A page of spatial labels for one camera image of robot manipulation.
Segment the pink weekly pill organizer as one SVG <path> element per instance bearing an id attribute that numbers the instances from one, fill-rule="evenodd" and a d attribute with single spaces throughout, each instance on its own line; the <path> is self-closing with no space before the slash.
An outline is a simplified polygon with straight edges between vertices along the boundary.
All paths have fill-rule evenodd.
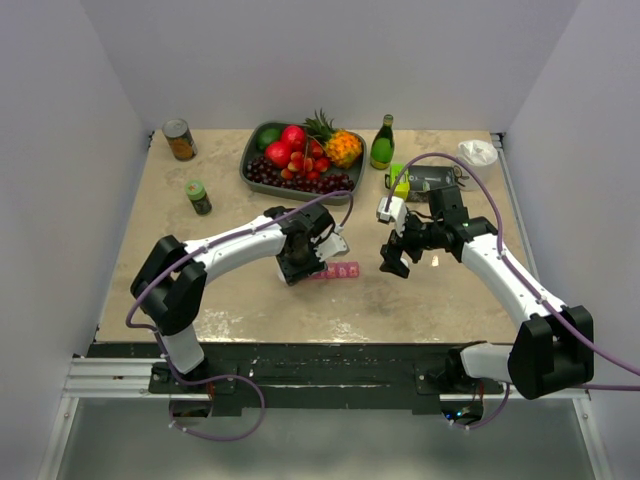
<path id="1" fill-rule="evenodd" d="M 315 273 L 312 279 L 355 279 L 360 276 L 358 262 L 329 262 L 325 270 Z"/>

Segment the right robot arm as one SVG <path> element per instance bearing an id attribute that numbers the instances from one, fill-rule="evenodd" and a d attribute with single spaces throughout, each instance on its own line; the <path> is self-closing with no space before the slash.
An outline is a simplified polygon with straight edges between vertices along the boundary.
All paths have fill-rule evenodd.
<path id="1" fill-rule="evenodd" d="M 440 381 L 466 393 L 491 379 L 513 385 L 529 400 L 591 381 L 594 353 L 579 340 L 593 338 L 588 310 L 569 307 L 542 288 L 498 245 L 498 230 L 488 219 L 469 216 L 458 188 L 432 192 L 429 207 L 432 218 L 424 221 L 399 197 L 380 200 L 376 217 L 393 227 L 381 248 L 381 271 L 406 278 L 425 251 L 442 249 L 484 283 L 518 329 L 512 345 L 478 341 L 450 349 Z"/>

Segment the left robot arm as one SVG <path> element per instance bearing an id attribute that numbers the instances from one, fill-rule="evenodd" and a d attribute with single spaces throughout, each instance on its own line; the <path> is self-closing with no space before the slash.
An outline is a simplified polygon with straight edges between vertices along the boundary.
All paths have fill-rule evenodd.
<path id="1" fill-rule="evenodd" d="M 294 285 L 327 269 L 327 260 L 349 252 L 330 212 L 313 203 L 266 210 L 253 221 L 201 240 L 160 239 L 131 284 L 138 306 L 154 322 L 173 364 L 171 378 L 185 392 L 207 380 L 205 355 L 193 322 L 204 289 L 216 278 L 266 257 L 277 261 L 284 282 Z"/>

